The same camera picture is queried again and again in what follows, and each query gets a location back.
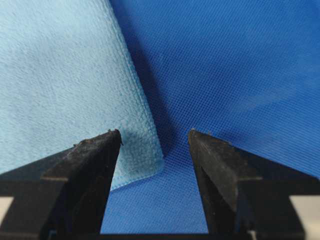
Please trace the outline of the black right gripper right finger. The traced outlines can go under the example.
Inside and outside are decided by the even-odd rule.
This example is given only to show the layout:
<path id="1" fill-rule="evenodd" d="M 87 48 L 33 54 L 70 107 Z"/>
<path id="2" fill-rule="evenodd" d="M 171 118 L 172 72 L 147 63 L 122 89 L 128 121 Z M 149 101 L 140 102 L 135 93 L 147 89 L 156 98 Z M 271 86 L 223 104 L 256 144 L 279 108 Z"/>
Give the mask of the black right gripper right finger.
<path id="1" fill-rule="evenodd" d="M 320 181 L 195 129 L 189 152 L 211 234 L 317 240 Z"/>

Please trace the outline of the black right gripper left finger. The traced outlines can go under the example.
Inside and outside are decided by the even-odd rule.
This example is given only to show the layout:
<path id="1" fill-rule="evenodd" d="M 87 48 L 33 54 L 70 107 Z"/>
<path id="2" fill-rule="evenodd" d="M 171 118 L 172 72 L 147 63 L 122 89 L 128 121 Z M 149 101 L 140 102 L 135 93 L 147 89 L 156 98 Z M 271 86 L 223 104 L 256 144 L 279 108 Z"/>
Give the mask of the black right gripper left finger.
<path id="1" fill-rule="evenodd" d="M 98 234 L 121 148 L 119 130 L 0 176 L 3 240 L 68 240 Z"/>

